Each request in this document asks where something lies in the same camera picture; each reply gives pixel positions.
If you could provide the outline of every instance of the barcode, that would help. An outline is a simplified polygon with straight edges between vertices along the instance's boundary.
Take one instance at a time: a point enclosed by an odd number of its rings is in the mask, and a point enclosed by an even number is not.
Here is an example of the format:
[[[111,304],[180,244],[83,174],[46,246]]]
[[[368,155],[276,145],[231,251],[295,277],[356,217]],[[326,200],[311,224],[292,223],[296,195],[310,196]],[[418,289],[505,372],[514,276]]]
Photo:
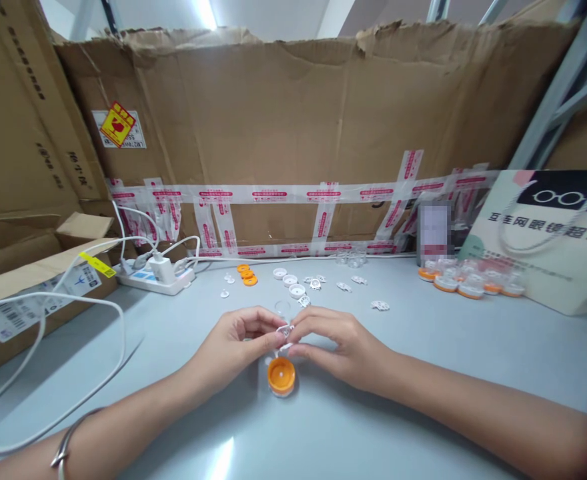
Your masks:
[[[11,310],[11,307],[9,307],[8,312],[4,311],[3,313],[5,314],[5,317],[7,318],[7,320],[9,320],[13,324],[13,326],[15,328],[17,328],[18,330],[21,330],[27,326],[27,324],[24,322],[24,320],[22,320],[20,315],[18,315],[18,313]]]

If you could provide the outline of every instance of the left hand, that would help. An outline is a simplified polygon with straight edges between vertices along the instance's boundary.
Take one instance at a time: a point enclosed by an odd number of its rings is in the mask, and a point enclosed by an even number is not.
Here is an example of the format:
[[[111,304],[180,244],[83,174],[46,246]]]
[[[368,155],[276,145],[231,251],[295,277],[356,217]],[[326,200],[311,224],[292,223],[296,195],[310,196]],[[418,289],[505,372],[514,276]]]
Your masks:
[[[263,307],[230,311],[222,315],[184,369],[194,375],[208,395],[229,385],[252,361],[285,343],[276,329],[287,325]]]

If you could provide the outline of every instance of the hand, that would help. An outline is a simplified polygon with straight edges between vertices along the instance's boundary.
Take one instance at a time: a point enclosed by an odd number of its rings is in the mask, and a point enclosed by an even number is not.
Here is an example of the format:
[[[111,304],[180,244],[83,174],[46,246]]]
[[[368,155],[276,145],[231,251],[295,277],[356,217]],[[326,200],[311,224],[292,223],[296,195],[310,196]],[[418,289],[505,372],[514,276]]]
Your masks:
[[[295,343],[290,357],[305,357],[352,387],[383,395],[388,372],[393,368],[395,352],[376,339],[350,313],[322,307],[307,307],[291,322],[296,328],[287,341]],[[315,333],[338,344],[333,352],[298,343]]]
[[[252,361],[280,348],[285,336],[275,330],[284,325],[287,322],[263,307],[227,312],[184,369],[211,396],[229,385]]]

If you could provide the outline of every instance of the ceiling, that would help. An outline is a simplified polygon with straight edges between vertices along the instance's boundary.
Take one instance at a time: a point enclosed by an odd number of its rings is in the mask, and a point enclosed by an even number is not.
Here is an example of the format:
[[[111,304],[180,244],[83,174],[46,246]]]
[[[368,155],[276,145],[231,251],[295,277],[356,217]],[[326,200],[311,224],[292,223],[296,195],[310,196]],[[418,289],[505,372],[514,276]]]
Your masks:
[[[63,36],[71,30],[69,18],[78,12],[82,0],[41,0],[52,28]],[[124,28],[193,29],[204,27],[197,4],[207,0],[110,0],[119,12]],[[448,18],[478,23],[492,0],[451,0]],[[508,0],[503,20],[532,0]],[[430,0],[210,0],[218,26],[247,27],[265,41],[300,40],[318,37],[352,36],[373,25],[402,18],[424,21]],[[54,21],[52,5],[66,12]],[[100,0],[93,0],[90,34],[107,27]]]

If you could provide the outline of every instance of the right hand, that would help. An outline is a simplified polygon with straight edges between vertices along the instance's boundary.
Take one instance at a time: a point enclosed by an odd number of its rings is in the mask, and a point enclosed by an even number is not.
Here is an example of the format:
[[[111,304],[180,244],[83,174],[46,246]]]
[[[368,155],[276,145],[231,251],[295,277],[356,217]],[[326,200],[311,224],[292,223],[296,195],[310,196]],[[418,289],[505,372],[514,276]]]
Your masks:
[[[350,313],[322,307],[307,307],[291,322],[294,328],[288,342],[290,357],[304,357],[329,371],[352,387],[383,395],[386,379],[393,375],[394,355]],[[310,333],[327,337],[338,344],[334,351],[298,343]]]

